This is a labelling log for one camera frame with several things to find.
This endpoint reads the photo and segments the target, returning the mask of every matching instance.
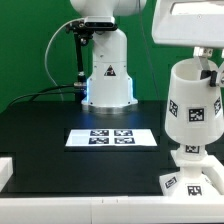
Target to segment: white block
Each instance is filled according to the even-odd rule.
[[[2,191],[12,174],[12,158],[0,158],[0,191]]]

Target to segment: white cylinder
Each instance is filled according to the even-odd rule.
[[[217,70],[209,61],[211,70]],[[219,87],[210,87],[210,77],[198,80],[194,59],[173,66],[167,103],[165,129],[176,142],[200,146],[219,139],[224,131],[222,97]]]
[[[128,16],[139,12],[139,0],[70,0],[73,8],[86,16]],[[146,0],[140,1],[145,7]]]
[[[139,13],[146,5],[146,0],[120,0],[117,8],[114,10],[115,16],[129,16]]]

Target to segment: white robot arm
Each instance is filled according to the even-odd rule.
[[[74,9],[83,17],[87,16],[128,16],[143,9],[146,0],[71,0]]]
[[[127,16],[142,10],[147,0],[71,0],[84,17],[82,29],[92,30],[93,72],[87,80],[83,109],[117,114],[137,105],[132,79],[127,74],[127,38],[117,29],[113,16]]]

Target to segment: white container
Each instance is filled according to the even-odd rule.
[[[209,61],[211,70],[217,70]],[[219,139],[224,131],[219,87],[210,87],[210,77],[198,79],[194,59],[181,61],[171,71],[165,129],[176,142],[202,146]]]

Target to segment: black cable harness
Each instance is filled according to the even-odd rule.
[[[50,92],[49,91],[53,91],[53,90],[58,90],[58,89],[65,89],[65,88],[74,88],[73,91],[66,91],[66,92]],[[80,91],[82,91],[81,89],[75,88],[74,84],[69,84],[69,85],[60,85],[60,86],[55,86],[55,87],[50,87],[44,90],[41,90],[38,93],[31,93],[31,94],[26,94],[23,96],[19,96],[17,98],[15,98],[14,100],[12,100],[9,104],[8,107],[12,106],[14,103],[16,103],[17,101],[27,98],[27,97],[31,97],[29,99],[29,102],[34,101],[37,97],[39,96],[46,96],[46,95],[58,95],[58,94],[76,94],[76,93],[80,93]]]

